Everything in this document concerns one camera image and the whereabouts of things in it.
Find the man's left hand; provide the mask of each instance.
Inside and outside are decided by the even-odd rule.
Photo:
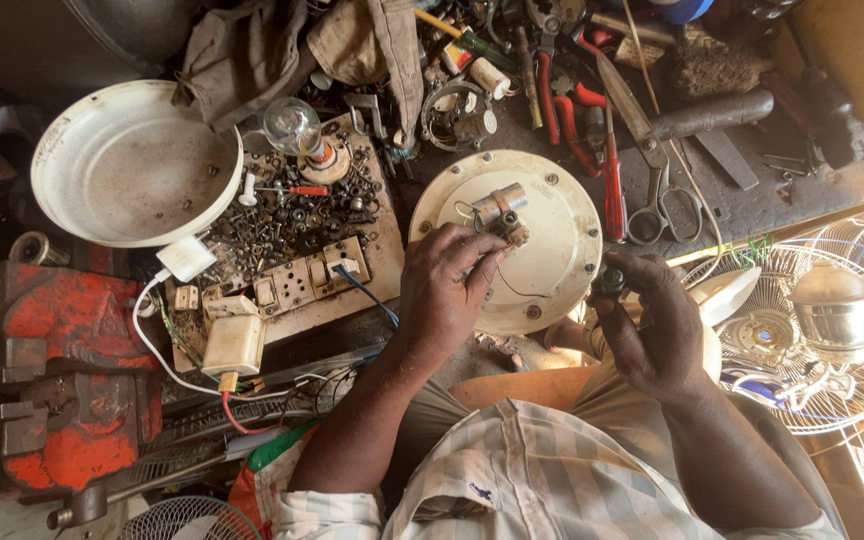
[[[458,350],[473,332],[507,246],[494,234],[452,223],[409,244],[395,335],[402,340],[403,362],[411,358],[438,367]]]

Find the white metal bowl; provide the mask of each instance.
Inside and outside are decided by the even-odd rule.
[[[57,117],[31,164],[42,212],[114,248],[168,244],[221,215],[238,189],[242,139],[234,128],[214,133],[197,108],[171,104],[175,89],[168,80],[122,82]]]

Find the dirty cloth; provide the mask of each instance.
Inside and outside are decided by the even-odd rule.
[[[322,70],[351,86],[389,73],[399,130],[392,142],[412,148],[423,106],[419,36],[412,0],[339,0],[306,39]]]
[[[198,100],[217,133],[262,109],[299,66],[305,0],[258,0],[234,9],[210,9],[189,37],[173,104]]]

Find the metal bracket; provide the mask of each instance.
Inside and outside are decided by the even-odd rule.
[[[352,128],[355,129],[356,133],[361,136],[375,137],[381,140],[388,137],[385,126],[382,125],[382,115],[378,109],[378,96],[376,94],[342,94],[342,99],[345,100],[348,110],[352,113]],[[371,111],[372,131],[359,124],[359,113],[355,110],[356,108]]]

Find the white plastic cylinder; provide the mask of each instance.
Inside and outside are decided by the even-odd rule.
[[[246,181],[242,186],[242,194],[239,195],[239,204],[243,207],[254,207],[258,204],[256,198],[256,175],[246,173]]]
[[[476,59],[471,68],[472,80],[492,95],[492,99],[502,99],[512,81],[484,57]]]

